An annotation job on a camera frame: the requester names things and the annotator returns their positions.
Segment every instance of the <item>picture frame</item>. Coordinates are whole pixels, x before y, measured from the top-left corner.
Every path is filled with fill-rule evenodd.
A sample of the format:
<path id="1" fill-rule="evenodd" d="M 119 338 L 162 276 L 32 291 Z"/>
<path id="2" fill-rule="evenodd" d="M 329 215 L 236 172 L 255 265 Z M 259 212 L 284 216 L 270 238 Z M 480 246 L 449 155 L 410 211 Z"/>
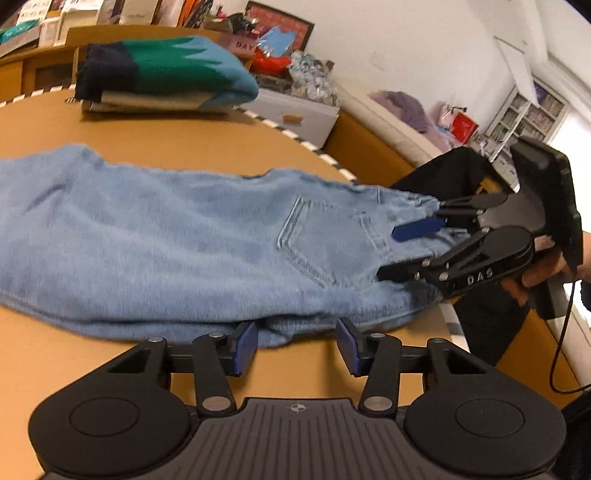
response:
<path id="1" fill-rule="evenodd" d="M 249 0 L 246 4 L 246 14 L 256 18 L 259 23 L 257 27 L 279 26 L 283 31 L 295 31 L 295 40 L 291 46 L 293 50 L 305 50 L 314 24 L 303 18 L 284 12 L 269 5 Z"/>

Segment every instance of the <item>black cable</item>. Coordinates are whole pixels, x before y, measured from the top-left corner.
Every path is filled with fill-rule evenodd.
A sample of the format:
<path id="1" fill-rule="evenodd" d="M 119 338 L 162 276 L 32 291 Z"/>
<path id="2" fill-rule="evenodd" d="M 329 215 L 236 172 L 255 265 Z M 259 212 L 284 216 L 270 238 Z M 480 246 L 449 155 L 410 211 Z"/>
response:
<path id="1" fill-rule="evenodd" d="M 573 280 L 573 289 L 570 292 L 569 305 L 566 309 L 566 315 L 564 317 L 564 324 L 562 325 L 562 331 L 560 332 L 560 337 L 558 339 L 558 345 L 556 346 L 556 352 L 554 354 L 554 358 L 552 359 L 552 366 L 550 367 L 550 388 L 552 389 L 553 392 L 560 393 L 563 395 L 570 395 L 573 393 L 582 392 L 583 390 L 586 390 L 589 387 L 591 387 L 591 383 L 584 385 L 582 387 L 579 387 L 579 388 L 575 388 L 574 390 L 561 390 L 561 389 L 556 388 L 554 386 L 554 371 L 556 370 L 556 364 L 558 363 L 558 358 L 559 358 L 560 352 L 562 350 L 562 344 L 564 343 L 564 337 L 566 336 L 566 327 L 569 324 L 570 314 L 573 310 L 574 289 L 575 289 L 576 285 L 577 285 L 577 282 L 575 280 Z"/>

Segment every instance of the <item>ceiling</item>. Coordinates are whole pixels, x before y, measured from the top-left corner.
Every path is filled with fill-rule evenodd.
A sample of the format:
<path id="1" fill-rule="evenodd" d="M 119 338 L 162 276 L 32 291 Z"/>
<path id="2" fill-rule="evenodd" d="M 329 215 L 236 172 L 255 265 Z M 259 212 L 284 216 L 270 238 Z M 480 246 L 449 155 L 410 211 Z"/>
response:
<path id="1" fill-rule="evenodd" d="M 567 0 L 467 1 L 492 35 L 523 50 L 533 73 L 591 122 L 591 24 Z"/>
<path id="2" fill-rule="evenodd" d="M 548 52 L 591 89 L 591 24 L 566 0 L 538 0 Z"/>

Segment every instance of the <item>hand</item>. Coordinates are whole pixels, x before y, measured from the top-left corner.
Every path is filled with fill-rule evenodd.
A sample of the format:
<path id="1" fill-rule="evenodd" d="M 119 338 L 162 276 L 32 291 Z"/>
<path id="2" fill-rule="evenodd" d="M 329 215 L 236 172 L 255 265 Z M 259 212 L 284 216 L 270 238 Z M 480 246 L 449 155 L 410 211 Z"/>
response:
<path id="1" fill-rule="evenodd" d="M 562 252 L 553 251 L 530 266 L 521 276 L 521 282 L 519 279 L 504 278 L 501 280 L 501 286 L 523 306 L 528 300 L 526 288 L 534 287 L 560 272 L 569 278 L 573 276 Z M 583 232 L 583 264 L 579 265 L 576 278 L 591 281 L 591 233 Z"/>

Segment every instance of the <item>box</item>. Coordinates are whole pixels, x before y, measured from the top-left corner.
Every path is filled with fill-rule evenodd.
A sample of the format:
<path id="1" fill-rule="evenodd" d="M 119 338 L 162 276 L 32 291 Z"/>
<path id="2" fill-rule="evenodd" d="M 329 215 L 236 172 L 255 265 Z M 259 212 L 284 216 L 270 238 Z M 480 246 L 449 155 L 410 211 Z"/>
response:
<path id="1" fill-rule="evenodd" d="M 160 0 L 125 0 L 120 25 L 150 25 Z"/>

